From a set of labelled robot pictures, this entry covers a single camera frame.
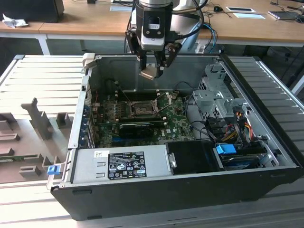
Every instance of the crumpled paper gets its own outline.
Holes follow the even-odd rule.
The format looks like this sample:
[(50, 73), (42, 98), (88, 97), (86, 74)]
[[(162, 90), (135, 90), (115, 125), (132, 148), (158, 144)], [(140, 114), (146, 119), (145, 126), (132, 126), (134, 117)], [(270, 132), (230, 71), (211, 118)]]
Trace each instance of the crumpled paper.
[(2, 22), (6, 25), (6, 26), (8, 26), (8, 27), (11, 27), (11, 28), (16, 28), (16, 27), (22, 27), (22, 26), (27, 26), (27, 25), (29, 25), (29, 24), (27, 24), (26, 22), (25, 22), (25, 20), (23, 20), (23, 19), (12, 19), (12, 18), (8, 18), (8, 17), (6, 17), (4, 14), (2, 14), (3, 15), (3, 20), (2, 20)]

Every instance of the blue cable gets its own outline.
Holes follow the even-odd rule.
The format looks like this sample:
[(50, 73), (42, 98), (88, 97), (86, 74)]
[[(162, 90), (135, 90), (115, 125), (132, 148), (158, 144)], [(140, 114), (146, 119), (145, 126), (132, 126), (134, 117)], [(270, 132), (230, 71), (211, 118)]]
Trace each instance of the blue cable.
[(212, 35), (213, 35), (213, 45), (212, 45), (212, 48), (211, 48), (211, 50), (209, 52), (209, 54), (211, 54), (211, 52), (212, 52), (212, 50), (213, 50), (213, 48), (215, 46), (215, 34), (214, 34), (214, 30), (209, 25), (204, 24), (204, 26), (206, 26), (207, 28), (209, 28), (209, 30), (212, 32)]

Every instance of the floor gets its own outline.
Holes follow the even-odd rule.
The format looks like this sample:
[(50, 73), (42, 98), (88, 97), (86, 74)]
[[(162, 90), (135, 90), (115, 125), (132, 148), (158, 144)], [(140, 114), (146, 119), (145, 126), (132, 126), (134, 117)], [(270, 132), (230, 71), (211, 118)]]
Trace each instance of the floor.
[[(122, 54), (124, 52), (123, 41), (97, 41), (86, 40), (87, 51), (82, 51), (79, 40), (48, 40), (48, 46), (52, 55), (82, 55), (85, 52), (97, 54)], [(286, 68), (293, 61), (301, 48), (250, 46), (245, 50), (241, 45), (217, 45), (215, 52), (222, 49), (224, 53), (231, 56), (263, 56), (264, 63), (278, 76), (281, 77)], [(40, 45), (36, 39), (25, 38), (0, 38), (0, 75), (17, 54), (42, 55)], [(304, 51), (299, 55), (292, 67), (286, 72), (283, 82), (287, 83), (290, 75), (304, 61)], [(304, 100), (304, 91), (298, 97)]]

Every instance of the power supply label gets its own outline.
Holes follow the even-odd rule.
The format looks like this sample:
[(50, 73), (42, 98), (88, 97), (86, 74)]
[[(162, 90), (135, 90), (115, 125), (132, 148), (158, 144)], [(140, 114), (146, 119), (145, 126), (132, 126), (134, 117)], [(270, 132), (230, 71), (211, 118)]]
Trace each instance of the power supply label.
[(108, 158), (110, 180), (147, 176), (143, 152), (110, 153)]

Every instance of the blue plastic tab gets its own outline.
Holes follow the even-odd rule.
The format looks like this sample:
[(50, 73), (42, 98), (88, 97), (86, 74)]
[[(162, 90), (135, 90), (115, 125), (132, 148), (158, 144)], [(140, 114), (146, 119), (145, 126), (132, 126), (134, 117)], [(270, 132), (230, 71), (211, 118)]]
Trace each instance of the blue plastic tab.
[(50, 165), (47, 169), (48, 175), (59, 175), (60, 165)]
[(232, 144), (221, 144), (216, 147), (218, 154), (237, 153)]

